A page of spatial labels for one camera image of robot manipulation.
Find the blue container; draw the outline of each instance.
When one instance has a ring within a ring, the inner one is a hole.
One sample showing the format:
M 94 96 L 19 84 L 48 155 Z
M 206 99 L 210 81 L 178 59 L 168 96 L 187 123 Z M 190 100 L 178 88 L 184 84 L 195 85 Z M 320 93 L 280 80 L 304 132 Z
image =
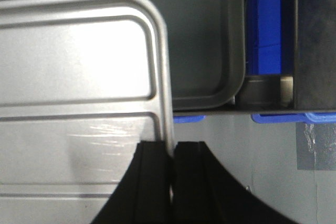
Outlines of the blue container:
M 281 0 L 247 0 L 247 73 L 281 73 Z
M 205 119 L 204 115 L 174 116 L 174 123 L 197 123 Z
M 254 114 L 251 117 L 256 123 L 336 123 L 336 113 L 300 113 L 283 115 Z

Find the silver tray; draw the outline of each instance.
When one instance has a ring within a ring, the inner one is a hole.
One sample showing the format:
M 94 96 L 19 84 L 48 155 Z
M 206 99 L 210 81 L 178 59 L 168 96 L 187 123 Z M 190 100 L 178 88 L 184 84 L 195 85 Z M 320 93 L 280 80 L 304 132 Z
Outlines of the silver tray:
M 148 0 L 1 1 L 0 41 L 8 197 L 108 197 L 139 141 L 172 151 L 166 26 Z

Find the metal tray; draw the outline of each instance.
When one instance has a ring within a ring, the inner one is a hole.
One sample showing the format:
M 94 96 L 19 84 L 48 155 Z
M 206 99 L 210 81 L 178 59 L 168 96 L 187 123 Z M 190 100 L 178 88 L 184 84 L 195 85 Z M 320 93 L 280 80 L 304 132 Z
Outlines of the metal tray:
M 151 1 L 167 23 L 173 109 L 226 103 L 244 77 L 244 1 Z
M 172 150 L 166 27 L 148 0 L 2 1 L 0 41 L 8 197 L 108 197 L 140 140 Z

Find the gray plastic tray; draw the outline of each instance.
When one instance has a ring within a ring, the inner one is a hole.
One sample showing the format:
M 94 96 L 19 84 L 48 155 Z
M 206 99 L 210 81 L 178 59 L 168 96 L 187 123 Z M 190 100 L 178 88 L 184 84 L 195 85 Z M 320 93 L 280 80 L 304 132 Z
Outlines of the gray plastic tray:
M 215 108 L 245 73 L 243 0 L 150 0 L 168 29 L 174 110 Z

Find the gray tape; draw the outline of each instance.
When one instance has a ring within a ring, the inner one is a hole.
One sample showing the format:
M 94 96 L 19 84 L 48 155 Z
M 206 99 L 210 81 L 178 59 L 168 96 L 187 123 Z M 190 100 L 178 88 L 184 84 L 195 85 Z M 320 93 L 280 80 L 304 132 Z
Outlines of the gray tape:
M 336 170 L 336 124 L 296 124 L 300 170 Z

